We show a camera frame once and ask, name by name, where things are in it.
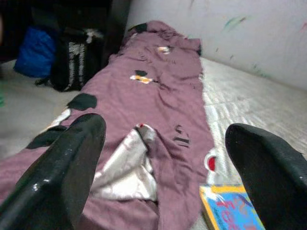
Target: purple blanket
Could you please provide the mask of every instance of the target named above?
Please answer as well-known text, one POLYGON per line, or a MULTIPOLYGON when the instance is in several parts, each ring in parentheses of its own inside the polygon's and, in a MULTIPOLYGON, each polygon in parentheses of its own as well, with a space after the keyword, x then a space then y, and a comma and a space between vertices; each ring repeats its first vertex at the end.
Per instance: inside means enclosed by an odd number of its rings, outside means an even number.
MULTIPOLYGON (((197 219, 199 184, 207 175, 204 157, 213 147, 199 81, 199 49, 199 39, 186 39, 162 22, 142 24, 129 31, 120 52, 84 86, 83 93, 97 98, 96 108, 73 109, 61 125, 86 113, 105 119, 98 170, 136 124, 153 127, 157 138, 148 155, 158 202, 89 197, 80 229, 187 230, 197 219)), ((0 161, 0 200, 45 150, 24 149, 0 161)))

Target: black backpack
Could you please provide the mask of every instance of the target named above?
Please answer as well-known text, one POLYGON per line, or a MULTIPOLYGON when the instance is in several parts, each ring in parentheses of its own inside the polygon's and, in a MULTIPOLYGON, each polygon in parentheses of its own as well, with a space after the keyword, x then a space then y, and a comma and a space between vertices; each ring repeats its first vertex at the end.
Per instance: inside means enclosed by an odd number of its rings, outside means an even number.
POLYGON ((101 69, 103 35, 98 30, 66 28, 57 42, 51 75, 36 81, 60 92, 81 90, 101 69))

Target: floor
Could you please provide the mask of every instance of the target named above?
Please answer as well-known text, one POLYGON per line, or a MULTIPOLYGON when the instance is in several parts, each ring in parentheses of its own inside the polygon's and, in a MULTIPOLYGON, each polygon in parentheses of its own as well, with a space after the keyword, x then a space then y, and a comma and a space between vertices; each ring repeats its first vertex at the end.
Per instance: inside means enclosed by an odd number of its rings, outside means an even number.
POLYGON ((15 61, 1 64, 0 160, 12 156, 61 114, 79 92, 57 92, 34 85, 36 79, 13 70, 15 61))

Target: colorful book cover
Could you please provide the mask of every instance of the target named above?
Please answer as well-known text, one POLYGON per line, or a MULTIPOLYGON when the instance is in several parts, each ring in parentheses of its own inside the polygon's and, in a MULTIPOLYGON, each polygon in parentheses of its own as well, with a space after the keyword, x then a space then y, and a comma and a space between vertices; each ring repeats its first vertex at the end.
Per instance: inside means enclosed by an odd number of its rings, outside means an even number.
POLYGON ((200 187, 206 222, 212 230, 264 230, 244 186, 200 187))

